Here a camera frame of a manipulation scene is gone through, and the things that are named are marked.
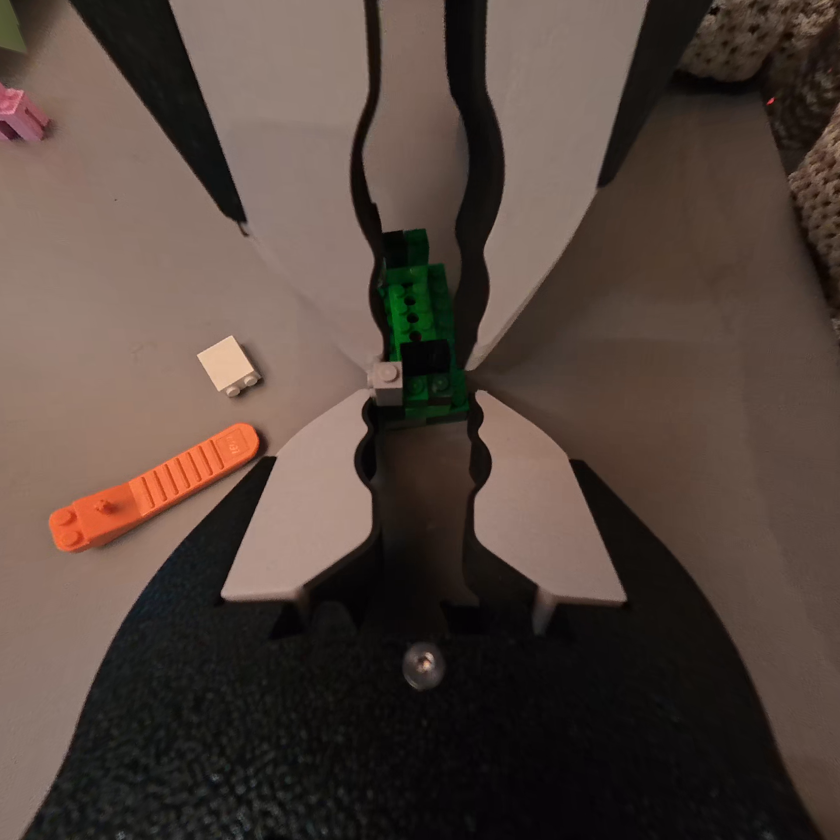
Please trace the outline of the white flat tile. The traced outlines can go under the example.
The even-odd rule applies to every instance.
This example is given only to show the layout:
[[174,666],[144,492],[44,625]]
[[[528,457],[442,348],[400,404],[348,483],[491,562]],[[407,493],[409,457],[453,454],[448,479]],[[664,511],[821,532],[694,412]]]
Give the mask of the white flat tile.
[[237,398],[263,382],[263,376],[234,335],[228,335],[196,354],[214,389]]

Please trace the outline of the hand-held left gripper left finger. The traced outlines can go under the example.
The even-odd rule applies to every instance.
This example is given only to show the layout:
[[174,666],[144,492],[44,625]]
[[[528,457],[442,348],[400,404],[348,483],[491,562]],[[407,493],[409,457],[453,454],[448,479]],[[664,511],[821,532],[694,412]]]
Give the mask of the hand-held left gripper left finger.
[[277,451],[220,593],[225,602],[280,602],[306,623],[340,604],[363,622],[382,569],[375,419],[360,389]]

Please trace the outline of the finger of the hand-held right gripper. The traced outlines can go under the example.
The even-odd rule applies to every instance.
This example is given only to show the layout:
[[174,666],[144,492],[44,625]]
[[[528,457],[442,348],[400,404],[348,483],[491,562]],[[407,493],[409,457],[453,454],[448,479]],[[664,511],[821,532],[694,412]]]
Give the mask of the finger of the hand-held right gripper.
[[455,221],[456,358],[479,367],[587,212],[647,11],[642,1],[446,3],[468,151]]
[[382,221],[363,162],[382,82],[378,3],[171,5],[250,235],[369,371],[387,349]]

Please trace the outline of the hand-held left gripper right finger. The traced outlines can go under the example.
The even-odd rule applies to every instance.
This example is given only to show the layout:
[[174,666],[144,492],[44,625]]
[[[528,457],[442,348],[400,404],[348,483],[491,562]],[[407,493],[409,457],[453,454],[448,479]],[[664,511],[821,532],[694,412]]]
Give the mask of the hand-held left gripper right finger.
[[483,390],[470,399],[468,436],[468,588],[490,620],[542,636],[559,606],[623,606],[627,594],[562,447]]

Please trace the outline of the pink lego build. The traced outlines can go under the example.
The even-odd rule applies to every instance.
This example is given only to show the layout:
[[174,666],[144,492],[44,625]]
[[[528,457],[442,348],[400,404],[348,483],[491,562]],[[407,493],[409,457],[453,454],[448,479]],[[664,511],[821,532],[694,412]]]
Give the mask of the pink lego build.
[[42,141],[49,118],[24,90],[1,84],[1,140]]

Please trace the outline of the green lego assembly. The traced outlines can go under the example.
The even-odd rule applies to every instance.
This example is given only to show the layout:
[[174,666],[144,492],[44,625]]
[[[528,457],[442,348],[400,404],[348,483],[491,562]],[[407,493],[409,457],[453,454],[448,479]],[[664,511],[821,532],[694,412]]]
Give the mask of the green lego assembly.
[[423,228],[384,233],[382,249],[375,294],[385,349],[367,374],[377,420],[387,429],[462,421],[469,396],[445,266],[429,261]]

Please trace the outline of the orange brick separator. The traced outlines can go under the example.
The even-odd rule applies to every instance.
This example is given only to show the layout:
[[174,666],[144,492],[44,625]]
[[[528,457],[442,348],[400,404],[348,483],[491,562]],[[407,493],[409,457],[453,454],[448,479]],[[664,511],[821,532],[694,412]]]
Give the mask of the orange brick separator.
[[256,429],[236,423],[120,485],[53,511],[49,530],[58,550],[99,548],[234,473],[254,459]]

